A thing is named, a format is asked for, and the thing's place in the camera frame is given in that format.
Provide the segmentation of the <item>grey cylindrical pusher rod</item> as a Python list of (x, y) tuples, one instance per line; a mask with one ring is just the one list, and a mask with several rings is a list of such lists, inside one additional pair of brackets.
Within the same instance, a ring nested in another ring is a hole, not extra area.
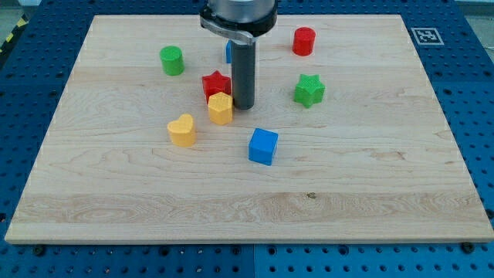
[(231, 44), (232, 96), (234, 106), (249, 110), (255, 103), (255, 43)]

